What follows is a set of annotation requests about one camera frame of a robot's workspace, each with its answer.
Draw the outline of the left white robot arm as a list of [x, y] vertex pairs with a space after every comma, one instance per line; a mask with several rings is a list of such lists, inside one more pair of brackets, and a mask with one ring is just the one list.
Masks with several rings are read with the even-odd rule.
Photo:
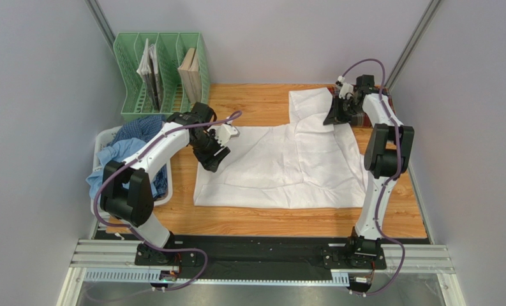
[[93, 203], [93, 212], [104, 211], [120, 220], [142, 242], [137, 249], [140, 265], [178, 264], [184, 250], [175, 247], [174, 234], [154, 215], [151, 184], [158, 172], [185, 147], [191, 147], [200, 166], [212, 173], [230, 149], [227, 142], [239, 135], [232, 121], [241, 116], [235, 111], [219, 120], [215, 111], [197, 103], [189, 112], [173, 113], [155, 137], [123, 161], [109, 161], [103, 168], [103, 182]]

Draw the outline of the white long sleeve shirt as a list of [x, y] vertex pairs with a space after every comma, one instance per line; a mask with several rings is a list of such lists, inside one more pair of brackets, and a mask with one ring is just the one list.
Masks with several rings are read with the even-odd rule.
[[198, 168], [201, 207], [360, 208], [368, 181], [348, 124], [325, 125], [327, 88], [291, 91], [288, 124], [240, 127], [216, 172]]

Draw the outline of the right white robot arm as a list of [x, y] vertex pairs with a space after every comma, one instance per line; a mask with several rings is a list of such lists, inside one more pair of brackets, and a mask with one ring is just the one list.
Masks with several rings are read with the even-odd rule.
[[341, 76], [336, 87], [339, 94], [332, 99], [324, 125], [348, 123], [364, 113], [373, 127], [364, 155], [368, 182], [362, 212], [339, 254], [350, 267], [370, 268], [382, 257], [383, 220], [392, 190], [407, 171], [415, 131], [396, 117], [389, 95], [375, 86], [372, 75], [357, 77], [355, 84]]

